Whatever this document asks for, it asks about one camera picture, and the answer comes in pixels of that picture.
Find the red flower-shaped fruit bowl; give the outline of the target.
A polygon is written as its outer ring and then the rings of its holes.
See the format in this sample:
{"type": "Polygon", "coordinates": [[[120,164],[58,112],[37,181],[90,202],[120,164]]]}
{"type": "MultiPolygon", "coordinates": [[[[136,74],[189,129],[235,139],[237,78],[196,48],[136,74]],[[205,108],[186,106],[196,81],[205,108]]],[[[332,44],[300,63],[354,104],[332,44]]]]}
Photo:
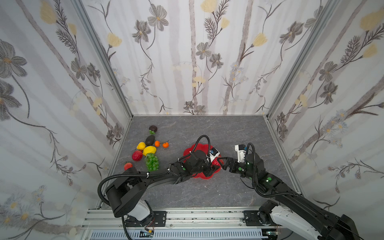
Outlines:
{"type": "MultiPolygon", "coordinates": [[[[213,146],[210,146],[208,144],[197,144],[197,147],[196,147],[196,151],[203,151],[204,153],[208,153],[209,150],[212,148],[213,146]]],[[[211,166],[209,168],[206,168],[202,173],[198,173],[198,174],[193,174],[193,178],[201,178],[201,179],[204,179],[204,180],[209,180],[211,179],[214,174],[218,173],[220,170],[221,170],[221,165],[220,163],[223,163],[224,161],[223,160],[218,160],[218,158],[213,162],[211,163],[211,166]]]]}

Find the yellow lemon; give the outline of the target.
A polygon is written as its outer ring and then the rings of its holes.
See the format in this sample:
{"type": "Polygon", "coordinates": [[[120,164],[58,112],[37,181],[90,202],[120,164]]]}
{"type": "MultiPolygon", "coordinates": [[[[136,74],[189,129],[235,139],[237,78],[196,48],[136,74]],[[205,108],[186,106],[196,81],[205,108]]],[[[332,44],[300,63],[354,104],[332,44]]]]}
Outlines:
{"type": "Polygon", "coordinates": [[[143,149],[143,155],[147,156],[148,154],[155,154],[157,152],[157,148],[154,146],[148,146],[143,149]]]}

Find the red yellow pomegranate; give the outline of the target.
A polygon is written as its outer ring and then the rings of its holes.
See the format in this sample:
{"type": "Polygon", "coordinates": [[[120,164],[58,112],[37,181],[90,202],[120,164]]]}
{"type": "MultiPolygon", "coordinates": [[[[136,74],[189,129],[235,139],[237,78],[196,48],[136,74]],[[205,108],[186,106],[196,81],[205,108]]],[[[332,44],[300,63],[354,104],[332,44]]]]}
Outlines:
{"type": "Polygon", "coordinates": [[[142,158],[143,158],[143,152],[140,150],[136,150],[132,154],[132,160],[135,162],[139,162],[142,158]]]}

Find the dark green avocado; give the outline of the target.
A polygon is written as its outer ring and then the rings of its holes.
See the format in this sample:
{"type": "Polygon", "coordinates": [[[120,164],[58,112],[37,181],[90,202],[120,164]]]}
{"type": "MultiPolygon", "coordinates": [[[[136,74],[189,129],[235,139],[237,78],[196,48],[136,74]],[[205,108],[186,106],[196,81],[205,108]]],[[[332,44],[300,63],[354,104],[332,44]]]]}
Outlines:
{"type": "Polygon", "coordinates": [[[146,146],[152,146],[155,143],[155,141],[156,141],[155,136],[154,135],[150,135],[150,136],[148,136],[146,138],[145,144],[146,144],[146,146]]]}

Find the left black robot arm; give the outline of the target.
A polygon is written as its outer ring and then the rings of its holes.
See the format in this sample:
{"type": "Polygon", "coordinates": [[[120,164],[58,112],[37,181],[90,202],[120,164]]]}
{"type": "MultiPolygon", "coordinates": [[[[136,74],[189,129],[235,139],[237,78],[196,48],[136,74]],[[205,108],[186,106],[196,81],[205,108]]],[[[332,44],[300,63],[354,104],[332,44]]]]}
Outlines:
{"type": "Polygon", "coordinates": [[[176,185],[188,181],[202,173],[211,177],[220,166],[213,161],[220,156],[215,148],[195,150],[171,163],[164,171],[141,173],[130,168],[122,174],[103,179],[97,188],[101,201],[110,206],[115,218],[121,218],[128,239],[127,224],[135,227],[148,227],[155,221],[155,213],[147,201],[141,200],[145,191],[155,186],[176,185]]]}

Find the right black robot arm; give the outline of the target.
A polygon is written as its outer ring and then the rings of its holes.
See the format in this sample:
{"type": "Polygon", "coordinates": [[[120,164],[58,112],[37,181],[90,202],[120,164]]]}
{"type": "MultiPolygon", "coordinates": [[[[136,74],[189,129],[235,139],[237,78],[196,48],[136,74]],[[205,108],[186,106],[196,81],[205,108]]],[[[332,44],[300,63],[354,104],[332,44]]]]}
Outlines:
{"type": "Polygon", "coordinates": [[[250,153],[243,163],[233,158],[219,158],[223,170],[252,181],[256,193],[267,198],[259,208],[263,225],[277,224],[307,240],[358,240],[355,222],[346,215],[337,216],[296,193],[280,178],[266,171],[264,161],[250,153]]]}

